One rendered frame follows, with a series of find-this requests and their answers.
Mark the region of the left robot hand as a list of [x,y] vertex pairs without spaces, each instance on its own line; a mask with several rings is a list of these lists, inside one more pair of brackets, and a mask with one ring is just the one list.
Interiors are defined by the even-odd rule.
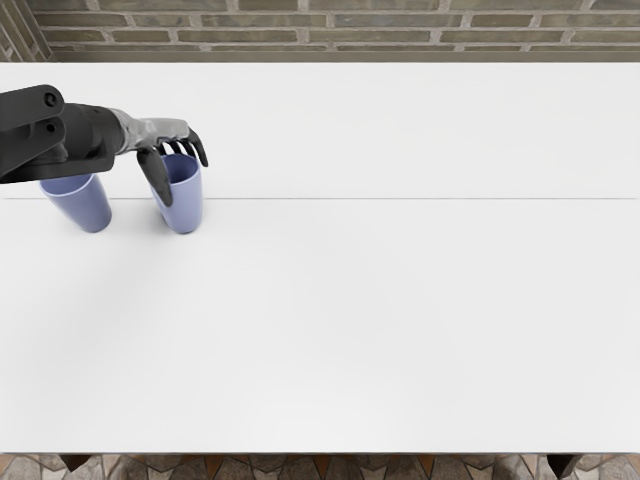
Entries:
[[203,143],[198,134],[182,119],[134,118],[124,111],[111,109],[118,119],[124,135],[117,154],[136,152],[138,164],[148,183],[162,203],[170,207],[173,196],[167,168],[161,158],[166,154],[164,144],[180,153],[183,147],[187,155],[197,158],[201,165],[209,165]]

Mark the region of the lavender blue plastic cup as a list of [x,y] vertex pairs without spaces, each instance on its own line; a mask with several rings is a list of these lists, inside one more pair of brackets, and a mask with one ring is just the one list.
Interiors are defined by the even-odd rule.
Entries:
[[85,232],[104,230],[112,211],[97,174],[82,174],[40,180],[39,186],[50,202]]
[[201,164],[196,158],[182,154],[165,155],[162,160],[168,171],[173,203],[170,207],[165,206],[150,187],[152,196],[171,230],[179,234],[192,232],[202,221]]

